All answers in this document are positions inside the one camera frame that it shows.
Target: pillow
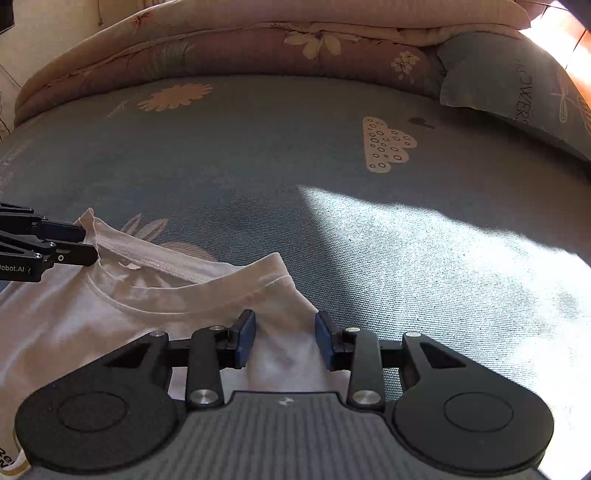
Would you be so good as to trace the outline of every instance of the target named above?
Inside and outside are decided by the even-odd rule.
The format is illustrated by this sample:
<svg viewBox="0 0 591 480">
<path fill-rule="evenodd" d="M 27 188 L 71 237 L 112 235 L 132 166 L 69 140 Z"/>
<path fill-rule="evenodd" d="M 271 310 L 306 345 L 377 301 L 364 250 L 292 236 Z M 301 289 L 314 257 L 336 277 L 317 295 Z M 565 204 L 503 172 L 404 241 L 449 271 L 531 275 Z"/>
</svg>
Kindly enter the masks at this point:
<svg viewBox="0 0 591 480">
<path fill-rule="evenodd" d="M 462 34 L 437 55 L 447 70 L 442 105 L 492 113 L 591 161 L 591 109 L 560 64 L 529 38 Z"/>
</svg>

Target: bed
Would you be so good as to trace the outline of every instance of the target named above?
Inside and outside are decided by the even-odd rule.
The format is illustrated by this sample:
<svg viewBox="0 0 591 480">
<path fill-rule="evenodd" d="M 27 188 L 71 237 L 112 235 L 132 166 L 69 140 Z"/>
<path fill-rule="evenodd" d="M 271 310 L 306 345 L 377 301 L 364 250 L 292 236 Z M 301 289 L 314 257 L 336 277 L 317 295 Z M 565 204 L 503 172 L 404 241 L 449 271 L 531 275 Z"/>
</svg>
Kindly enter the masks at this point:
<svg viewBox="0 0 591 480">
<path fill-rule="evenodd" d="M 346 9 L 253 9 L 238 28 L 187 20 L 193 4 L 140 12 L 27 83 L 2 201 L 69 222 L 92 207 L 207 260 L 279 252 L 338 325 L 419 330 L 532 389 L 556 424 L 542 471 L 585 475 L 591 112 L 515 33 L 525 20 L 376 12 L 356 30 Z"/>
</svg>

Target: t-shirt fabric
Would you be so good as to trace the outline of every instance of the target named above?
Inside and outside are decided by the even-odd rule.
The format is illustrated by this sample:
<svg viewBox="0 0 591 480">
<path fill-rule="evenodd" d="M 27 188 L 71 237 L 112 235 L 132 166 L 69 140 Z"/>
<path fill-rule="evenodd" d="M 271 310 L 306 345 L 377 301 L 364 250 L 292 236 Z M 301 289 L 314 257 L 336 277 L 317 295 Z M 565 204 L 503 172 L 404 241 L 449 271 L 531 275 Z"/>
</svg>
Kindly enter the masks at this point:
<svg viewBox="0 0 591 480">
<path fill-rule="evenodd" d="M 281 256 L 245 267 L 190 257 L 119 232 L 89 209 L 79 223 L 99 259 L 91 267 L 55 265 L 39 283 L 0 293 L 0 449 L 17 458 L 14 417 L 32 392 L 154 330 L 171 340 L 230 326 L 244 309 L 257 332 L 247 366 L 221 372 L 234 390 L 337 391 L 348 372 L 325 369 L 314 338 L 316 308 L 296 289 Z M 174 369 L 169 394 L 184 398 Z"/>
</svg>

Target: screw head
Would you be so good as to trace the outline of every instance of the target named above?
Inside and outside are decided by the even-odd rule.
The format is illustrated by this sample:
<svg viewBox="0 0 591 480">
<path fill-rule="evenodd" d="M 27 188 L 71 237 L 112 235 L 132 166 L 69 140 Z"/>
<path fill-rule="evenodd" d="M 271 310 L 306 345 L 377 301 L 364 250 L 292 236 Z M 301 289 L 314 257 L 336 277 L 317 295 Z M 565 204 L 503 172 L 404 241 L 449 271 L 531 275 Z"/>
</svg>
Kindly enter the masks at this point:
<svg viewBox="0 0 591 480">
<path fill-rule="evenodd" d="M 380 394 L 373 390 L 359 390 L 353 394 L 353 401 L 359 405 L 375 405 L 381 400 Z"/>
<path fill-rule="evenodd" d="M 213 390 L 202 388 L 201 390 L 195 390 L 189 395 L 189 400 L 195 405 L 211 405 L 216 402 L 219 397 Z"/>
</svg>

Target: flower print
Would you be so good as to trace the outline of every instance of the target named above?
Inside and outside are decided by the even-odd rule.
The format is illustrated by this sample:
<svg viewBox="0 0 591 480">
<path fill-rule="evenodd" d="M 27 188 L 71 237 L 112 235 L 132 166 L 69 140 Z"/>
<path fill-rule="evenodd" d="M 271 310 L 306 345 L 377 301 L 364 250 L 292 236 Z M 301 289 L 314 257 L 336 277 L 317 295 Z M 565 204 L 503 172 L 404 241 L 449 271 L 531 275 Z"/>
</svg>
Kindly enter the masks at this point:
<svg viewBox="0 0 591 480">
<path fill-rule="evenodd" d="M 354 43 L 360 40 L 357 35 L 349 35 L 345 33 L 332 32 L 317 32 L 317 33 L 303 33 L 298 31 L 290 32 L 288 37 L 283 41 L 289 45 L 306 45 L 304 47 L 304 57 L 309 60 L 315 59 L 322 45 L 333 55 L 340 55 L 340 41 L 349 40 Z"/>
<path fill-rule="evenodd" d="M 394 70 L 396 70 L 397 72 L 404 72 L 407 75 L 410 75 L 410 71 L 413 69 L 412 65 L 402 61 L 402 59 L 399 58 L 394 59 L 394 61 L 390 65 L 394 67 Z"/>
<path fill-rule="evenodd" d="M 417 140 L 399 129 L 392 129 L 377 117 L 363 119 L 363 144 L 365 165 L 370 172 L 387 173 L 391 164 L 406 163 L 410 156 L 408 149 L 418 145 Z"/>
<path fill-rule="evenodd" d="M 172 88 L 165 88 L 152 94 L 150 100 L 138 103 L 140 109 L 147 112 L 178 108 L 179 105 L 191 105 L 191 100 L 199 100 L 213 90 L 211 85 L 201 83 L 186 85 L 175 85 Z"/>
<path fill-rule="evenodd" d="M 589 105 L 585 102 L 583 95 L 579 94 L 577 96 L 577 101 L 579 103 L 579 110 L 581 111 L 581 117 L 583 118 L 587 133 L 591 135 L 591 108 L 589 108 Z"/>
<path fill-rule="evenodd" d="M 127 223 L 121 228 L 121 231 L 136 238 L 145 240 L 146 242 L 153 242 L 156 237 L 164 233 L 164 230 L 168 224 L 167 218 L 161 218 L 144 225 L 138 230 L 141 221 L 142 214 L 138 213 L 127 221 Z M 188 255 L 190 257 L 201 258 L 202 260 L 208 260 L 210 262 L 217 261 L 211 253 L 207 252 L 203 248 L 199 248 L 196 245 L 188 244 L 186 242 L 165 242 L 160 244 L 160 246 L 168 248 L 169 250 L 174 250 L 175 252 L 179 252 L 184 255 Z M 137 270 L 141 268 L 139 265 L 135 265 L 133 263 L 127 263 L 125 266 L 130 270 Z"/>
<path fill-rule="evenodd" d="M 408 75 L 410 83 L 414 83 L 414 78 L 411 75 L 411 71 L 413 69 L 413 65 L 415 65 L 419 60 L 419 57 L 406 50 L 400 52 L 400 56 L 396 57 L 390 65 L 394 68 L 394 70 L 400 72 L 398 75 L 398 80 L 402 80 L 405 75 Z"/>
<path fill-rule="evenodd" d="M 107 115 L 107 118 L 113 118 L 117 113 L 119 113 L 120 111 L 123 111 L 125 109 L 125 105 L 127 105 L 128 102 L 129 102 L 129 99 L 123 100 L 119 105 L 117 105 L 115 108 L 113 108 L 111 110 L 109 115 Z"/>
<path fill-rule="evenodd" d="M 148 20 L 150 20 L 150 17 L 152 17 L 152 12 L 148 10 L 146 12 L 140 13 L 137 17 L 133 18 L 131 20 L 131 24 L 134 26 L 134 33 L 141 31 L 144 24 L 147 23 Z"/>
<path fill-rule="evenodd" d="M 16 145 L 0 158 L 0 189 L 4 188 L 12 180 L 13 173 L 7 170 L 11 167 L 12 162 L 24 152 L 28 146 L 29 142 L 22 145 Z"/>
<path fill-rule="evenodd" d="M 400 52 L 400 60 L 404 63 L 408 63 L 410 65 L 414 65 L 416 62 L 420 60 L 416 55 L 413 55 L 408 50 Z"/>
</svg>

